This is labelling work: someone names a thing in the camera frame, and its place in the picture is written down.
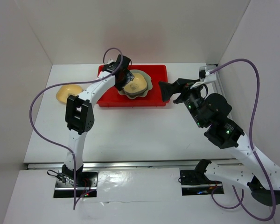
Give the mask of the yellow square panda plate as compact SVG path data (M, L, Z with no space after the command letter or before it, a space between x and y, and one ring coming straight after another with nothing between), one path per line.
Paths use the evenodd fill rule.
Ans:
M147 81L140 73L133 73L134 79L123 89L123 93L131 98L143 96L147 90Z
M63 85L56 93L56 99L62 104L67 103L67 98L70 95L77 96L83 91L83 88L77 84Z

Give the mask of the large green scalloped bowl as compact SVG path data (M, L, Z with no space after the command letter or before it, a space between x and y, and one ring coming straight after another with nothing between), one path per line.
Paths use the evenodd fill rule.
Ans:
M142 74L142 75L144 76L145 80L147 81L147 90L145 91L145 93L143 94L143 96L137 96L137 97L142 97L142 98L144 98L144 97L148 94L148 92L149 92L150 90L152 90L152 88L153 88L151 77L150 77L147 73L145 73L144 71L141 71L141 70L130 70L130 72L131 72L131 73L140 73L140 74ZM127 96L127 95L125 95L125 94L123 93L123 90L122 90L122 91L118 91L118 94L121 95L121 96Z

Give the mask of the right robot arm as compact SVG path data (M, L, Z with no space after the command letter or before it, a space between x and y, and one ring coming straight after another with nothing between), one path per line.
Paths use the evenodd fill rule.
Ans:
M162 100L179 94L173 102L183 103L199 128L206 128L204 136L221 150L233 155L247 172L229 171L213 161L202 159L195 167L194 177L199 183L220 181L249 189L252 197L266 206L280 204L280 167L249 142L243 129L228 118L232 107L224 96L212 93L203 98L205 84L195 87L194 81L179 78L174 83L159 82Z

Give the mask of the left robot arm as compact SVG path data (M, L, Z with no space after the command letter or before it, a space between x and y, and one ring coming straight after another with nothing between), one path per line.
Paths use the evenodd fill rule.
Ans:
M62 166L66 181L78 186L86 178L83 174L83 150L85 138L94 125L93 107L112 87L121 91L133 75L128 70L131 59L118 55L117 60L104 65L98 78L77 96L67 98L65 121L69 129L69 149Z

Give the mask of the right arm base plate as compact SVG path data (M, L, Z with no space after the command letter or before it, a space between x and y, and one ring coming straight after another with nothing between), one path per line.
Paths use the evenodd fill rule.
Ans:
M221 182L210 181L195 170L180 170L178 182L181 184L183 196L210 195L216 188L214 194L224 194Z

